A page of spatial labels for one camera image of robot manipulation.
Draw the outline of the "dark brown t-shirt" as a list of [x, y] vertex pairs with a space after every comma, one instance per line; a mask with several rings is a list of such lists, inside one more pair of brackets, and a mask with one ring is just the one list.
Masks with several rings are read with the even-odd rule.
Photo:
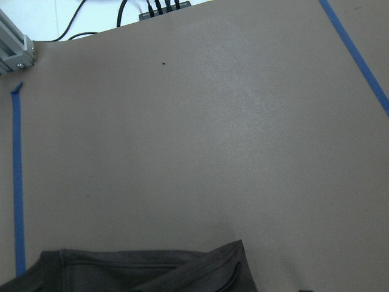
[[257, 291], [242, 241], [209, 252], [44, 251], [1, 291]]

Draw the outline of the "blue tape line crosswise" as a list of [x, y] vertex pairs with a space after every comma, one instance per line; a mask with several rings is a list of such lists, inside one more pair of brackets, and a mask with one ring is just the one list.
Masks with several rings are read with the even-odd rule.
[[350, 37], [349, 33], [345, 29], [344, 25], [342, 24], [341, 20], [337, 16], [335, 10], [333, 9], [329, 1], [319, 0], [318, 2], [321, 5], [324, 13], [328, 17], [329, 21], [331, 22], [333, 28], [337, 32], [338, 36], [342, 40], [348, 53], [350, 54], [355, 64], [359, 68], [359, 71], [363, 75], [365, 81], [367, 82], [368, 86], [372, 90], [377, 101], [380, 103], [382, 109], [388, 116], [388, 97], [384, 92], [384, 90], [382, 89], [380, 83], [374, 76], [367, 62], [363, 58], [362, 54], [359, 52], [357, 46], [354, 44], [354, 41]]

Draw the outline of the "black usb hub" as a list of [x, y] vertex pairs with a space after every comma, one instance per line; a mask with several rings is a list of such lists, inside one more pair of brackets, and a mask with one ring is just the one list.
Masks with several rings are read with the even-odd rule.
[[156, 16], [164, 15], [173, 11], [191, 7], [190, 1], [164, 1], [165, 6], [162, 7], [162, 1], [155, 1], [154, 5], [147, 1], [147, 11], [139, 15], [139, 20], [154, 18]]

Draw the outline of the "torn blue tape line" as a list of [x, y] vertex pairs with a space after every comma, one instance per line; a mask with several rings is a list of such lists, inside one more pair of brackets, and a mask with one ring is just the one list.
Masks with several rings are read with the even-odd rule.
[[22, 139], [21, 139], [21, 100], [19, 82], [11, 91], [12, 98], [12, 162], [13, 162], [13, 221], [15, 273], [22, 275], [26, 271], [26, 252], [24, 237], [24, 197], [22, 183]]

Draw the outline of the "aluminium frame post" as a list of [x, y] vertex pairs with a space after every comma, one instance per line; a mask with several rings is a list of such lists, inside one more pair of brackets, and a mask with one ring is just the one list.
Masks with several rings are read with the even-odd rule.
[[1, 75], [34, 65], [33, 41], [1, 10]]

